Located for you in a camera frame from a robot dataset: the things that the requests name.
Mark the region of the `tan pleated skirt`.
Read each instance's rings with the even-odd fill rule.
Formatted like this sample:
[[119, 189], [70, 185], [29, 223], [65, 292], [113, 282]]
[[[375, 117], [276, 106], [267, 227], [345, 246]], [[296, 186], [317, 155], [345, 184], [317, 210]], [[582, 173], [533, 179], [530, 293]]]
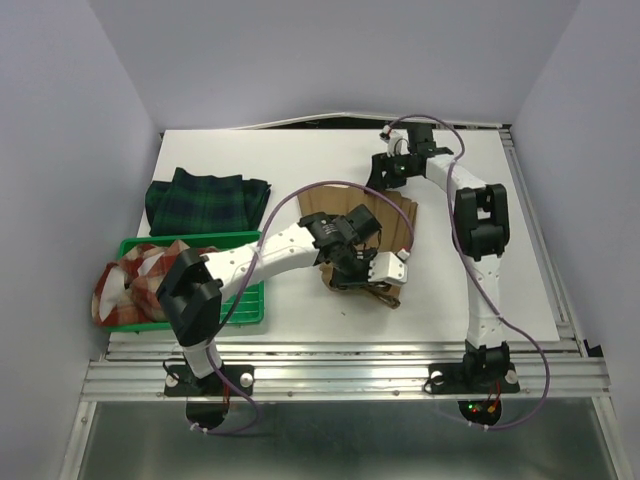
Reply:
[[[344, 215], [360, 204], [364, 204], [372, 212], [382, 226], [380, 234], [376, 234], [366, 243], [366, 247], [377, 247], [381, 252], [398, 252], [411, 245], [411, 233], [403, 217], [387, 202], [370, 193], [355, 187], [347, 186], [319, 186], [305, 191], [297, 196], [302, 216], [324, 212], [326, 214]], [[346, 296], [360, 295], [375, 301], [390, 309], [400, 307], [401, 288], [367, 287], [356, 290], [338, 290], [330, 285], [333, 267], [327, 264], [319, 266], [321, 279], [330, 291]]]

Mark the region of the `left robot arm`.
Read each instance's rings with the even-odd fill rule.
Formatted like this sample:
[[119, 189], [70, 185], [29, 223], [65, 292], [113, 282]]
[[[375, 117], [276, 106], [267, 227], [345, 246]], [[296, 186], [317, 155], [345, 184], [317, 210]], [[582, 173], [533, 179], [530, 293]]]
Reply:
[[359, 205], [346, 215], [307, 215], [285, 230], [235, 249], [201, 254], [188, 248], [178, 254], [156, 291], [187, 364], [179, 380], [199, 393], [215, 392], [224, 364], [214, 338], [223, 327], [221, 306], [240, 299], [254, 284], [288, 271], [329, 264], [336, 289], [386, 288], [404, 281], [401, 259], [366, 248], [381, 231], [370, 210]]

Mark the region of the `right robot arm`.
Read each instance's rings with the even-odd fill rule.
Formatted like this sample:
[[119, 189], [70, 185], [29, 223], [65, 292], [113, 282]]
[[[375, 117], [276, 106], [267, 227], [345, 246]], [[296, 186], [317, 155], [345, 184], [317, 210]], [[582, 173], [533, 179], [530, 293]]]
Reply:
[[380, 137], [387, 151], [372, 157], [367, 187], [381, 192], [417, 176], [437, 185], [446, 194], [452, 240], [466, 270], [464, 355], [432, 365], [425, 391], [461, 395], [500, 386], [511, 368], [498, 309], [500, 264], [510, 240], [507, 190], [476, 177], [459, 164], [459, 155], [437, 147], [428, 125], [414, 125], [406, 136], [387, 125]]

